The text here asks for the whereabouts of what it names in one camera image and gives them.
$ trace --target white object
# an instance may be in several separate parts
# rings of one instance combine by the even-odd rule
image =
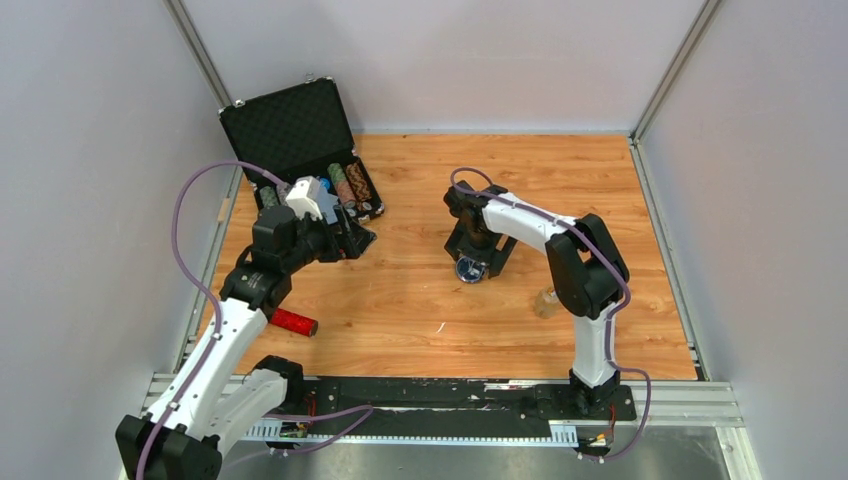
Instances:
[[[321,207],[318,205],[318,193],[321,183],[315,177],[299,178],[288,195],[286,205],[294,210],[297,218],[302,219],[307,213],[317,219],[322,219]]]
[[[268,324],[260,310],[250,310],[240,300],[221,302],[224,324],[220,334],[213,333],[210,325],[192,351],[191,356],[165,393],[150,406],[151,421],[157,422],[168,406],[174,406],[174,394],[186,381],[209,342],[217,342],[206,363],[185,395],[179,400],[176,411],[165,422],[174,429],[185,425],[185,434],[202,440],[209,435],[219,435],[218,451],[226,457],[230,448],[241,438],[257,418],[279,406],[286,397],[287,381],[271,370],[254,370],[232,395],[219,402],[230,375],[238,365],[247,347]]]
[[[529,205],[512,193],[502,193],[498,196],[511,203],[517,202]],[[574,225],[576,220],[575,217],[558,215],[544,209],[539,210],[569,225]],[[483,207],[483,220],[486,222],[486,228],[489,230],[508,235],[545,255],[547,255],[545,243],[553,235],[566,231],[565,227],[545,220],[539,215],[496,200],[490,200]],[[577,378],[590,387],[602,385],[615,374],[615,369],[606,361],[604,355],[604,321],[609,310],[614,307],[615,304],[607,306],[595,320],[588,317],[574,317],[575,352],[572,368]],[[610,321],[613,322],[612,332],[614,337],[615,319],[613,318]],[[610,338],[610,353],[613,355],[612,359],[614,360],[615,354],[613,347],[614,340]]]

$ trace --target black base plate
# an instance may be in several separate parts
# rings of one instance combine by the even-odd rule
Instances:
[[[549,420],[610,420],[608,406],[589,415],[580,413],[571,396],[577,389],[569,384],[516,385],[503,379],[321,377],[307,379],[305,391],[307,398],[314,397],[319,415],[366,404],[404,409],[376,410],[357,427],[359,435],[547,438]],[[618,420],[636,418],[630,387],[617,387],[610,398]],[[306,406],[300,405],[289,413],[305,410]],[[316,422],[310,432],[336,434],[358,417],[355,414]]]
[[[609,420],[610,405],[615,406],[616,421],[636,420],[633,392],[627,385],[617,386],[606,405],[587,414],[577,407],[578,390],[570,384],[536,385],[535,391],[539,417],[546,420]]]

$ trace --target small jar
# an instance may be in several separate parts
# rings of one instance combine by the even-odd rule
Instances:
[[[539,318],[551,318],[560,308],[559,298],[556,296],[554,287],[543,288],[536,295],[536,302],[533,305],[533,311]]]

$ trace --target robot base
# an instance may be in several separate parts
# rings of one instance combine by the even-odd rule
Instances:
[[[570,384],[536,385],[539,416],[546,420],[636,420],[636,404],[630,387],[621,385],[619,373],[607,383],[589,388],[571,375]]]

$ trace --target black mounting plate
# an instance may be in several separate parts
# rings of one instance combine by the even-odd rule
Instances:
[[[615,406],[616,421],[636,420],[633,392],[627,385],[618,385],[603,408],[582,413],[575,401],[579,389],[571,384],[536,385],[536,402],[540,418],[546,420],[610,420],[609,405]]]

